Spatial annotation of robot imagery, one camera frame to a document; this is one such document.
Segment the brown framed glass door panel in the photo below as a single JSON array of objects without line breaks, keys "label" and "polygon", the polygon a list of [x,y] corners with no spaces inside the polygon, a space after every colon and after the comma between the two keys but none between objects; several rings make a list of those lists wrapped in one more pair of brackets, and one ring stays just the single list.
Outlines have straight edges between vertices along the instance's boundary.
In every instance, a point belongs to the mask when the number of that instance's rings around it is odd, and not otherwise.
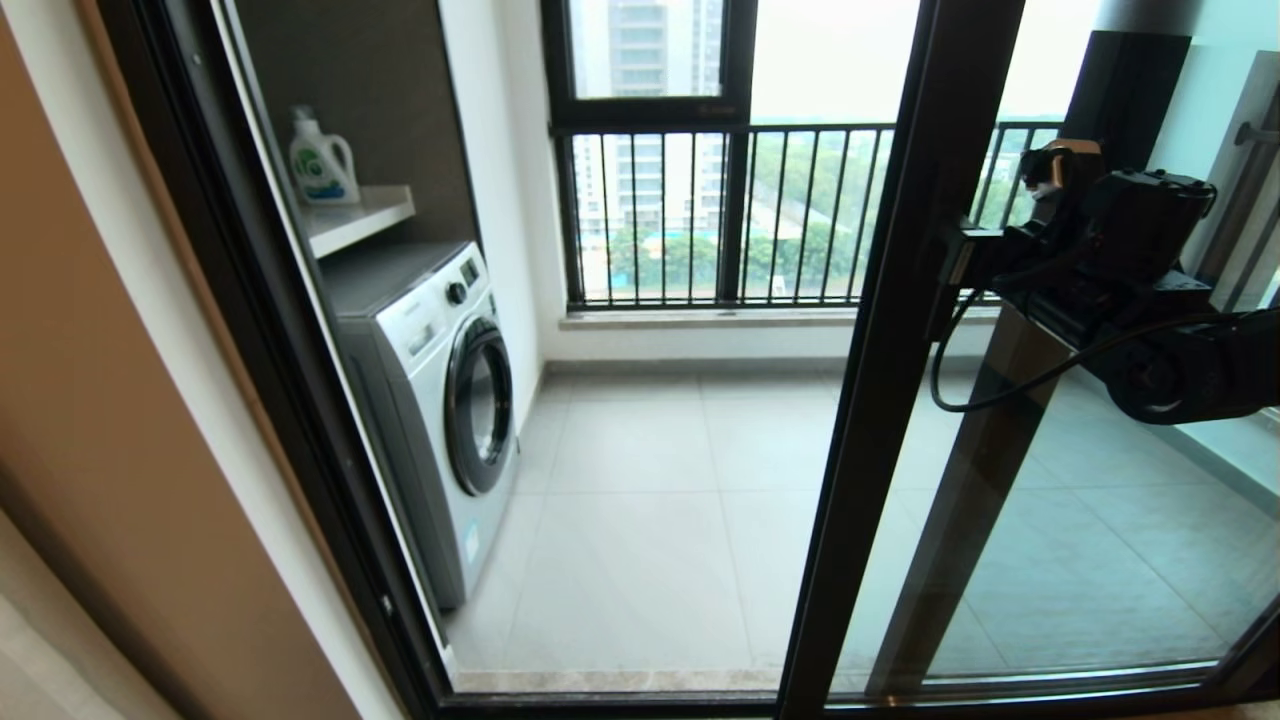
[{"label": "brown framed glass door panel", "polygon": [[[936,281],[925,269],[937,227],[963,215],[995,127],[1016,27],[954,37],[931,32],[906,126],[891,161],[892,217],[884,265],[865,318],[860,373],[908,361],[906,378],[858,384],[860,400],[887,398],[931,378],[945,350],[925,337]],[[1172,104],[1192,37],[1175,29],[1112,24],[1091,36],[1065,129],[1102,147],[1105,174],[1146,169]],[[1068,350],[1005,302],[972,400],[1009,389],[1068,357]],[[929,671],[1004,515],[1041,430],[1059,379],[963,420],[923,527],[867,692],[892,700],[931,694]]]}]

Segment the dark brown cabinet panel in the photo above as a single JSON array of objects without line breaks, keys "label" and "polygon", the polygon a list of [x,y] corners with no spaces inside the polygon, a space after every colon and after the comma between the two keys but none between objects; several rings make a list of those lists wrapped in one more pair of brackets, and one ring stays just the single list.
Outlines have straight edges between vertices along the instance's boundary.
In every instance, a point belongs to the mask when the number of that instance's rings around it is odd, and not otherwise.
[{"label": "dark brown cabinet panel", "polygon": [[271,131],[296,106],[346,138],[364,186],[402,184],[410,242],[480,237],[436,0],[234,0]]}]

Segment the long grey stone window sill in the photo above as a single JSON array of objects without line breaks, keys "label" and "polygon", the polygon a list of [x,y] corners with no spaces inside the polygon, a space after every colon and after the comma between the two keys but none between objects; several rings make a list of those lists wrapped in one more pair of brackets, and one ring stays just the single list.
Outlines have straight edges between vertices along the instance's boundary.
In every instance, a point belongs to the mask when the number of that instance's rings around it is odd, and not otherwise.
[{"label": "long grey stone window sill", "polygon": [[859,315],[858,307],[819,306],[622,307],[571,311],[557,327],[562,332],[851,328]]}]

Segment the dark window frame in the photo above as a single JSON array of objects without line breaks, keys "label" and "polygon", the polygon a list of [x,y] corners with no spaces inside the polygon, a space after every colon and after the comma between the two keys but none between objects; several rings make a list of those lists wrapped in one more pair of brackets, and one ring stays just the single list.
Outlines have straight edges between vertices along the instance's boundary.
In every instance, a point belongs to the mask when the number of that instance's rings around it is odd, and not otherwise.
[{"label": "dark window frame", "polygon": [[759,0],[539,0],[570,313],[742,302]]}]

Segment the white shelf board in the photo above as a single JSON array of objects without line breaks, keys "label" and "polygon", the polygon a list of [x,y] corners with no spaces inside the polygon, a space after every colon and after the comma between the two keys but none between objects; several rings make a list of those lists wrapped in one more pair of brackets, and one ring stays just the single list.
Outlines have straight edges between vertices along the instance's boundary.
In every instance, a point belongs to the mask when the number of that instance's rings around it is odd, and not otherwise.
[{"label": "white shelf board", "polygon": [[305,204],[301,208],[303,232],[316,259],[340,252],[415,214],[412,190],[407,184],[362,187],[358,204]]}]

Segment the white laundry detergent bottle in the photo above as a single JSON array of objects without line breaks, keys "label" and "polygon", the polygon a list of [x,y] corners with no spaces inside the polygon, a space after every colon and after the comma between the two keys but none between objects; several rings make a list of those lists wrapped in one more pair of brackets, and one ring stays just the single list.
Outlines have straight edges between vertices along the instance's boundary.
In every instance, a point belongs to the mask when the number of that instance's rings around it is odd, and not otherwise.
[{"label": "white laundry detergent bottle", "polygon": [[361,192],[348,141],[321,131],[311,106],[291,108],[293,137],[287,161],[307,205],[358,205]]}]

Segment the black metal balcony railing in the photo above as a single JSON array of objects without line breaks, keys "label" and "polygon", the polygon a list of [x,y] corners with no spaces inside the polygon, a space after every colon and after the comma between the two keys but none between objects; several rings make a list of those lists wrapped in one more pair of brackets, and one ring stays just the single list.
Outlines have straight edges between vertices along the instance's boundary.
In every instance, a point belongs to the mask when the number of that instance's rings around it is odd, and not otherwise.
[{"label": "black metal balcony railing", "polygon": [[895,136],[890,123],[563,133],[567,307],[858,306]]}]

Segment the dark framed sliding glass door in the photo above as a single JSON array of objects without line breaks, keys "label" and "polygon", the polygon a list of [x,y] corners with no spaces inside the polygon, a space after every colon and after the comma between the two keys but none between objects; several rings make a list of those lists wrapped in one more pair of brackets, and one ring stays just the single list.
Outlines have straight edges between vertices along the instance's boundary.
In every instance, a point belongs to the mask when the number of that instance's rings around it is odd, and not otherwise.
[{"label": "dark framed sliding glass door", "polygon": [[783,720],[1280,711],[1280,0],[920,0]]}]

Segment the silver front-load washing machine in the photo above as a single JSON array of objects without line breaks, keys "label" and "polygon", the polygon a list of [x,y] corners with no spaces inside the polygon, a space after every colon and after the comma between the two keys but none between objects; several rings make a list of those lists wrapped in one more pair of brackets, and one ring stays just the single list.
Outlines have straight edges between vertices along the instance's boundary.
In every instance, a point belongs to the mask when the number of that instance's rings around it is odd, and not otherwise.
[{"label": "silver front-load washing machine", "polygon": [[515,380],[475,242],[320,263],[344,369],[434,605],[463,606],[518,469]]}]

